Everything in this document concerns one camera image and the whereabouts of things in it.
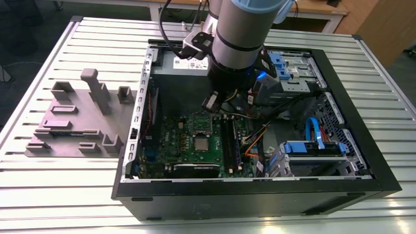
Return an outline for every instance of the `black cable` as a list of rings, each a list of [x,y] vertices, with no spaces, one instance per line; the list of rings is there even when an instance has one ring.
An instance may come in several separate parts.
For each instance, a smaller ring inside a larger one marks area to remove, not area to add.
[[[190,28],[188,31],[192,31],[192,29],[194,29],[195,22],[196,22],[196,18],[198,18],[198,15],[199,15],[199,13],[200,13],[200,10],[202,10],[202,6],[203,6],[203,0],[200,0],[200,5],[199,5],[199,7],[198,7],[198,11],[196,11],[196,15],[195,15],[195,18],[194,18],[192,26],[191,26],[191,28]]]
[[[274,120],[274,118],[278,117],[284,111],[287,111],[290,109],[290,107],[292,105],[295,105],[300,100],[303,100],[306,98],[316,97],[322,93],[323,93],[322,91],[315,91],[315,92],[308,93],[308,94],[299,94],[290,101],[280,104],[276,107],[276,109],[264,117],[263,126],[260,128],[258,128],[254,131],[254,133],[247,136],[246,140],[250,140],[254,136],[259,135],[264,131],[264,129],[268,127],[268,125],[271,124],[271,121]]]
[[[168,36],[164,32],[164,29],[163,29],[163,23],[162,23],[162,16],[163,16],[163,12],[164,10],[168,8],[168,5],[171,3],[172,0],[167,0],[162,10],[160,10],[160,15],[159,15],[159,29],[160,29],[160,33],[162,33],[162,37],[164,39],[164,42],[167,43],[170,49],[172,50],[172,52],[175,53],[175,55],[180,58],[180,59],[184,59],[187,58],[187,56],[184,56],[178,50],[176,48],[174,47],[174,44],[171,43],[170,39],[168,39]]]
[[[295,0],[295,5],[296,5],[295,18],[298,18],[298,15],[299,15],[299,5],[298,5],[298,1],[296,0]]]
[[[207,3],[208,3],[208,0],[206,0],[203,11],[202,11],[202,14],[200,14],[200,23],[203,22],[203,14],[206,12]]]

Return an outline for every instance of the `floor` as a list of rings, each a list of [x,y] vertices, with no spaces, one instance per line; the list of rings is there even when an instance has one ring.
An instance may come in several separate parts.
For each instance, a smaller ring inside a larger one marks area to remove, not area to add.
[[[104,4],[87,4],[66,2],[63,11],[58,12],[51,1],[38,1],[38,6],[44,17],[44,23],[31,28],[38,40],[39,49],[36,53],[26,57],[14,56],[0,45],[0,64],[7,65],[16,62],[42,63],[55,46],[55,43],[66,29],[68,21],[74,15],[86,17],[150,20],[151,15],[146,7],[130,7]],[[171,10],[164,17],[164,21],[192,23],[194,15],[191,10]],[[0,129],[6,124],[16,105],[27,91],[27,88],[38,74],[40,64],[19,63],[7,67],[7,72],[16,78],[12,84],[0,83]],[[388,72],[408,95],[412,103],[416,104],[416,58],[408,58],[402,54],[398,61],[388,68]]]

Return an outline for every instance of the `aluminum table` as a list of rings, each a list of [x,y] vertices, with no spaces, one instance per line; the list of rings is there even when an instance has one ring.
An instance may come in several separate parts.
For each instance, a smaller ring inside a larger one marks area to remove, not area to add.
[[[171,39],[180,24],[166,23]],[[83,68],[96,68],[108,89],[139,86],[156,22],[74,17],[0,133],[0,232],[58,233],[415,233],[416,112],[367,45],[348,35],[272,30],[267,45],[323,49],[359,109],[403,191],[331,214],[139,222],[111,200],[118,159],[24,155],[54,98],[56,81],[86,88]]]

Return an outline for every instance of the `wooden desk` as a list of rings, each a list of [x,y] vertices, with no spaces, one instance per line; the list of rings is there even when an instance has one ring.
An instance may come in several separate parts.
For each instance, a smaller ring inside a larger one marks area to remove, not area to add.
[[[166,0],[150,0],[152,3],[150,5],[152,21],[159,21],[159,8],[163,7]],[[200,4],[200,0],[172,0],[170,8],[178,9],[192,9],[196,10]],[[299,18],[327,20],[323,33],[334,33],[339,23],[344,16],[348,15],[350,11],[340,2],[338,7],[327,5],[326,0],[300,0],[299,5]],[[294,4],[288,17],[295,16],[296,6]]]

